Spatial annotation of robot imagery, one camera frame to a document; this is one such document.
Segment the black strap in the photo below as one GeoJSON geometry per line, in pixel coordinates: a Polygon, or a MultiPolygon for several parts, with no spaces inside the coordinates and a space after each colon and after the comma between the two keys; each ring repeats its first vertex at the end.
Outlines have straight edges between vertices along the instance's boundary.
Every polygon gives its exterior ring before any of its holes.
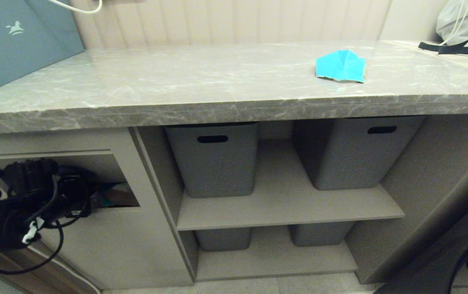
{"type": "Polygon", "coordinates": [[[424,50],[435,51],[437,52],[437,54],[468,54],[468,47],[465,47],[467,43],[468,40],[451,46],[439,46],[421,42],[419,43],[419,48],[424,50]]]}

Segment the cabinet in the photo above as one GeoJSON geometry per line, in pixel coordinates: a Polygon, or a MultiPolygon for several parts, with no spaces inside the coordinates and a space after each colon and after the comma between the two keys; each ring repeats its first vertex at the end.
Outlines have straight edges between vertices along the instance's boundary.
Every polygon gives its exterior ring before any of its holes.
{"type": "Polygon", "coordinates": [[[260,141],[255,189],[251,195],[191,198],[184,192],[163,128],[137,128],[135,134],[149,161],[150,172],[158,181],[171,225],[180,237],[186,236],[191,239],[189,243],[193,242],[185,247],[185,253],[196,270],[197,281],[353,272],[357,264],[345,242],[296,247],[286,225],[404,216],[381,185],[332,191],[314,188],[286,136],[260,141]],[[255,227],[249,249],[204,252],[192,240],[193,230],[229,227],[255,227]]]}
{"type": "MultiPolygon", "coordinates": [[[[261,125],[249,196],[190,198],[160,126],[0,135],[0,167],[51,157],[128,182],[140,207],[98,209],[65,230],[61,257],[103,289],[332,272],[377,283],[468,209],[468,115],[429,116],[379,186],[352,190],[314,188],[291,122],[261,125]],[[286,227],[337,221],[358,223],[331,246],[296,247],[286,227]],[[196,229],[231,227],[254,228],[249,249],[199,249],[196,229]]],[[[43,235],[55,248],[56,232],[43,235]]]]}
{"type": "MultiPolygon", "coordinates": [[[[98,209],[66,227],[60,256],[103,289],[190,285],[187,263],[133,139],[128,129],[0,135],[0,168],[48,157],[92,170],[102,182],[128,182],[140,207],[98,209]]],[[[56,231],[40,233],[56,247],[56,231]]]]}

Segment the shelf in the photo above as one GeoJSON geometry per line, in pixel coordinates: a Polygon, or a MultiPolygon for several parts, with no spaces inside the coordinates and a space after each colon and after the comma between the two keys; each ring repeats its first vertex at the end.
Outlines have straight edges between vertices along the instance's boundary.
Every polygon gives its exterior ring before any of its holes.
{"type": "Polygon", "coordinates": [[[262,276],[354,272],[357,265],[345,242],[297,247],[286,226],[255,227],[249,249],[200,251],[197,281],[262,276]]]}
{"type": "Polygon", "coordinates": [[[402,218],[382,186],[320,191],[312,186],[290,140],[262,141],[249,196],[183,195],[178,230],[402,218]]]}

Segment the gray marble countertop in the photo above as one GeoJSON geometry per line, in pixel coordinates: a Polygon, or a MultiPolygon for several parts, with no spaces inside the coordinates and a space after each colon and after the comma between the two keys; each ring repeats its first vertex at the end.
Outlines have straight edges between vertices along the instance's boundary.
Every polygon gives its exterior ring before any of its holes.
{"type": "Polygon", "coordinates": [[[468,114],[468,68],[376,41],[90,50],[0,87],[0,134],[422,114],[468,114]],[[315,78],[342,49],[363,84],[315,78]]]}

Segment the floor tile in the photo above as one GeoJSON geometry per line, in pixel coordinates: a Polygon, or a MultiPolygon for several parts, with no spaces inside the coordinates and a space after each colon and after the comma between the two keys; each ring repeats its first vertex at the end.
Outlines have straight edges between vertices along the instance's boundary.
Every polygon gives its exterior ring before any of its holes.
{"type": "Polygon", "coordinates": [[[381,285],[361,285],[353,273],[278,278],[281,294],[372,294],[381,285]]]}
{"type": "Polygon", "coordinates": [[[104,294],[279,294],[276,278],[199,282],[191,287],[113,290],[104,294]]]}

